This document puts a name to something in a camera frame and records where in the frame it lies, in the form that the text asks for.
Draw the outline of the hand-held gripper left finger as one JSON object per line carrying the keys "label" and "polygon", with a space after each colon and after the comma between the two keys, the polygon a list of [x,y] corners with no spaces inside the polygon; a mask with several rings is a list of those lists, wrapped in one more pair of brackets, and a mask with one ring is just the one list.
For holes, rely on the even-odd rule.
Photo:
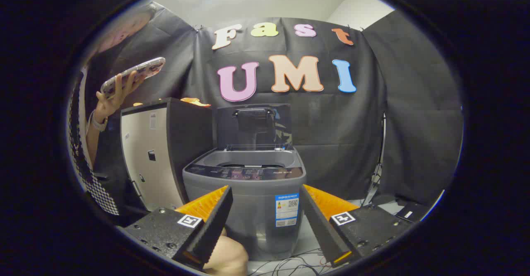
{"label": "hand-held gripper left finger", "polygon": [[145,248],[201,270],[210,260],[232,203],[232,189],[225,185],[178,209],[156,208],[123,230]]}

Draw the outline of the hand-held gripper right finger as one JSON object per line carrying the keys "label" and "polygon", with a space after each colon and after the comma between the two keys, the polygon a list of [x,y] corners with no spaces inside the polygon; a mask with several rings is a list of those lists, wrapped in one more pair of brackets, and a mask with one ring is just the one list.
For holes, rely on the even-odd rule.
{"label": "hand-held gripper right finger", "polygon": [[378,253],[413,223],[378,206],[356,206],[303,184],[300,204],[326,261],[333,268]]}

